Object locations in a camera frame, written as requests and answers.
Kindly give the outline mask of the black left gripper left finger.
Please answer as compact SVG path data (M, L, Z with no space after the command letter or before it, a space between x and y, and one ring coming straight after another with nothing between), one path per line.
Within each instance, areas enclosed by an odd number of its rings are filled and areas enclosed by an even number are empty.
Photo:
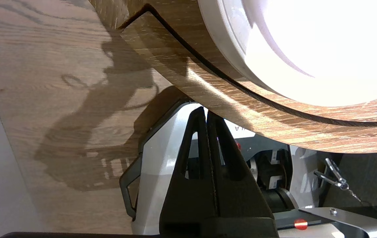
M198 134L199 152L199 177L196 179L185 177L194 133ZM217 215L214 192L205 111L198 107L187 121L163 203L160 228L200 228L203 220Z

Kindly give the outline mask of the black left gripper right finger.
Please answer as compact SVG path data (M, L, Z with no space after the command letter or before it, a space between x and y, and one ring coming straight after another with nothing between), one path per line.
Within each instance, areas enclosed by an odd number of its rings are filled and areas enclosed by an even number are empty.
M211 111L207 114L207 135L218 215L274 219L226 122Z

